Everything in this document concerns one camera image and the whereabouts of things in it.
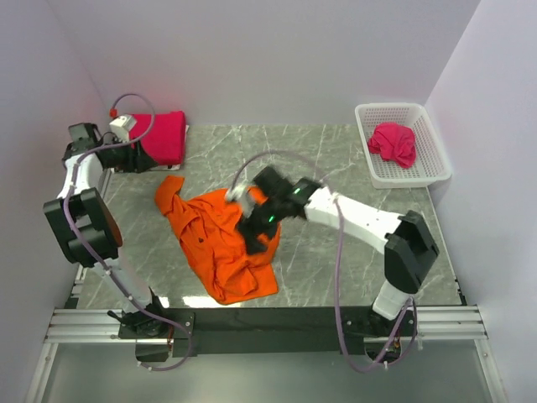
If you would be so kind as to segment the white plastic basket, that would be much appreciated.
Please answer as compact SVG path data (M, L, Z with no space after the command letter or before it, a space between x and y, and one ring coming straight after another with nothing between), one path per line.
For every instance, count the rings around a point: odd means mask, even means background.
M367 103L356 106L355 115L375 188L427 187L451 177L446 152L425 107Z

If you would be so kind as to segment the crumpled crimson t shirt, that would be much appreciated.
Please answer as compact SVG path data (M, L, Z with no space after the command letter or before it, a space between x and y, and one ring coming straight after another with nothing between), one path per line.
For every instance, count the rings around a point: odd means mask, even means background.
M409 169L416 161L416 137L414 131L397 123L380 123L368 140L368 150L383 161L392 161L403 169Z

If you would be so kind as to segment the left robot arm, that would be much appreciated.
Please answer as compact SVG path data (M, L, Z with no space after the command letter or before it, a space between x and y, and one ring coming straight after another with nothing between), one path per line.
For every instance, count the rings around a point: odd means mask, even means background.
M156 167L141 144L122 147L117 136L101 137L93 123L69 127L71 142L62 159L65 182L43 206L44 215L67 260L93 270L123 305L110 316L138 336L157 337L168 324L164 308L135 273L122 252L120 229L102 199L100 180L107 170L142 173Z

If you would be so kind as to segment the folded crimson t shirt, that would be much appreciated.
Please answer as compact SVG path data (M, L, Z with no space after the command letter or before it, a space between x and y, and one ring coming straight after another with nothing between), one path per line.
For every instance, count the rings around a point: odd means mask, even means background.
M156 166L180 165L185 157L185 135L182 111L156 114L149 134L131 146L133 169L144 172Z

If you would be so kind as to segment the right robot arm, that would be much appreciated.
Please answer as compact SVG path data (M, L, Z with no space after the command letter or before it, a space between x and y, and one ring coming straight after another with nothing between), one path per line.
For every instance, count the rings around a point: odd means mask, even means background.
M274 238L278 224L288 217L342 231L376 249L384 257L384 283L372 310L393 320L404 303L417 294L440 250L425 219L417 212L386 212L331 191L328 186L303 177L295 183L267 166L253 179L265 196L255 201L245 185L227 190L227 202L240 206L236 226L248 254L266 251L261 236Z

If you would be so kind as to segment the orange t shirt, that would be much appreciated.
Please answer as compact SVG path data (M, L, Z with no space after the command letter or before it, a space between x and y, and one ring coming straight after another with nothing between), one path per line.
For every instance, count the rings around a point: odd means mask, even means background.
M154 200L207 293L222 305L278 293L272 261L281 227L276 227L273 238L259 236L267 250L250 255L236 230L242 214L240 206L225 201L224 189L185 200L180 196L184 181L181 176L166 176Z

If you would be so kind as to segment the black base beam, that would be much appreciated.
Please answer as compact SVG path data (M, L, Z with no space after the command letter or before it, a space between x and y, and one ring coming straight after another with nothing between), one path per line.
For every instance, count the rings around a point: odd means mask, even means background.
M185 331L142 314L121 319L122 340L173 340L173 356L219 353L340 352L335 310L329 306L254 308L168 308L164 316Z

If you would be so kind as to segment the aluminium rail frame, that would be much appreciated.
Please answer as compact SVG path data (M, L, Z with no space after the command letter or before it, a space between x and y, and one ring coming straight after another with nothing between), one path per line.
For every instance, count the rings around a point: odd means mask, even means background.
M29 402L504 402L482 315L475 306L422 306L406 315L407 355L356 374L339 352L199 354L169 372L137 355L172 352L173 340L122 340L120 324L87 295L80 270L70 299L51 317Z

